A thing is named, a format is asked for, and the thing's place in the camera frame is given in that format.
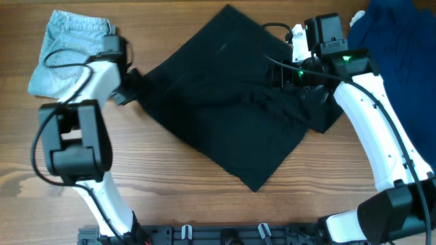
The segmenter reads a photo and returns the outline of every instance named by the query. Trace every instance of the black cable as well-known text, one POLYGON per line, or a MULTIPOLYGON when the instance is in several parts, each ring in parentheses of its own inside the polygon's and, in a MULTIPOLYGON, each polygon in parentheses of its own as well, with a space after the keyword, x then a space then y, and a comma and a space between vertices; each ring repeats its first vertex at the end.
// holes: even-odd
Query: black cable
POLYGON ((265 29, 265 27, 284 27, 287 29, 287 31, 289 31, 289 37, 288 37, 288 43, 292 42, 292 29, 290 26, 288 26, 287 24, 283 24, 280 22, 270 22, 270 23, 265 23, 263 25, 261 25, 262 28, 265 29))
POLYGON ((290 65, 280 63, 280 62, 278 62, 278 61, 276 61, 276 60, 274 60, 266 55, 265 55, 265 58, 267 58, 269 61, 273 62, 274 64, 280 65, 284 68, 288 68, 288 69, 295 70, 295 71, 302 71, 302 72, 312 74, 312 75, 323 76, 325 78, 332 78, 335 80, 344 81, 345 83, 350 84, 350 85, 354 86, 355 88, 357 88, 358 90, 362 91, 366 96, 368 96, 371 100, 374 101, 374 103, 375 103, 374 107, 379 108, 381 113, 383 114, 383 116, 388 121, 388 124, 389 124, 390 128, 392 129, 392 132, 394 133, 395 138, 400 146, 401 152, 403 153, 403 156, 406 160, 407 168, 410 170, 412 178, 414 179, 414 182, 416 183, 416 187, 418 189, 418 194, 420 196, 422 208, 424 210, 424 222, 425 222, 425 228, 426 228, 426 244, 431 245, 431 238, 432 237, 431 237, 430 212, 429 212, 429 207, 427 206, 427 202, 426 202, 426 199, 424 196, 424 191, 422 190, 421 182, 420 182, 419 177, 416 173, 415 167, 413 166, 413 161, 410 159, 410 156, 407 153, 406 146, 404 145, 404 142, 401 139, 400 133, 398 132, 398 129, 396 128, 394 122, 392 121, 391 117, 389 116, 389 113, 386 111, 386 109, 384 108, 382 103, 373 94, 371 94, 366 88, 353 82, 353 80, 340 78, 338 76, 328 75, 328 74, 324 74, 324 73, 320 73, 320 72, 316 72, 316 71, 309 71, 306 69, 292 67, 290 65))
POLYGON ((292 29, 287 24, 283 24, 283 23, 279 23, 279 22, 270 22, 270 23, 265 23, 265 24, 261 25, 261 27, 262 28, 265 28, 265 27, 284 27, 289 31, 289 38, 292 38, 292 29))
POLYGON ((31 154, 30 154, 32 168, 33 168, 33 171, 35 172, 35 174, 36 174, 40 179, 42 179, 43 181, 45 181, 45 182, 47 182, 47 183, 49 183, 49 184, 52 184, 52 185, 55 185, 55 186, 77 187, 77 188, 80 188, 80 189, 85 190, 85 191, 89 194, 89 196, 91 197, 91 199, 94 201, 95 206, 97 207, 99 213, 101 214, 102 218, 104 219, 104 222, 108 225, 108 227, 109 227, 109 229, 111 230, 111 232, 113 232, 113 234, 116 236, 116 238, 118 238, 118 239, 120 240, 121 243, 126 244, 125 241, 123 240, 123 238, 121 238, 121 236, 116 232, 115 228, 114 228, 114 227, 112 226, 112 224, 110 223, 109 218, 108 218, 108 217, 106 216, 106 214, 104 213, 103 208, 100 206, 100 203, 98 202, 97 198, 95 197, 95 195, 94 195, 92 189, 90 189, 90 188, 88 188, 88 187, 86 187, 86 186, 83 186, 83 185, 81 185, 81 184, 71 184, 71 185, 69 185, 69 184, 65 184, 65 183, 62 183, 62 182, 55 182, 55 181, 49 180, 49 179, 46 178, 44 175, 42 175, 41 172, 39 171, 39 169, 37 168, 37 164, 36 164, 36 146, 37 146, 37 143, 38 143, 39 138, 41 137, 42 131, 44 130, 44 128, 45 128, 46 125, 48 124, 48 121, 50 121, 50 119, 51 119, 51 118, 52 118, 52 117, 53 117, 53 116, 54 116, 54 115, 55 115, 59 110, 64 109, 64 108, 66 107, 66 105, 67 105, 70 101, 72 101, 74 98, 76 98, 77 96, 80 95, 80 92, 81 92, 81 91, 82 91, 82 90, 87 86, 87 84, 89 83, 89 81, 91 81, 91 78, 93 77, 93 74, 94 74, 93 69, 92 69, 89 65, 87 65, 87 64, 85 64, 85 63, 73 63, 73 64, 66 64, 66 65, 47 65, 46 62, 47 62, 47 60, 48 60, 52 55, 54 55, 54 54, 56 54, 56 53, 58 53, 58 52, 62 52, 62 51, 73 51, 73 52, 79 52, 79 53, 82 53, 82 54, 88 55, 86 52, 82 52, 82 51, 79 51, 79 50, 74 50, 74 49, 71 49, 71 48, 64 48, 64 49, 55 50, 55 51, 51 52, 50 54, 47 54, 46 58, 45 58, 44 61, 43 61, 43 65, 44 65, 44 67, 55 69, 55 68, 62 68, 62 67, 75 67, 75 66, 81 66, 81 67, 86 67, 86 68, 89 69, 89 75, 88 75, 88 77, 86 78, 86 80, 83 82, 83 84, 79 87, 79 89, 78 89, 76 92, 74 92, 74 94, 73 94, 70 98, 68 98, 68 99, 65 100, 64 102, 60 103, 60 104, 59 104, 59 105, 58 105, 58 106, 57 106, 57 107, 56 107, 56 108, 55 108, 51 113, 49 113, 49 115, 47 116, 47 118, 46 118, 46 119, 41 123, 40 127, 38 128, 38 130, 37 130, 37 132, 36 132, 36 134, 35 134, 35 138, 33 139, 33 142, 32 142, 31 154))

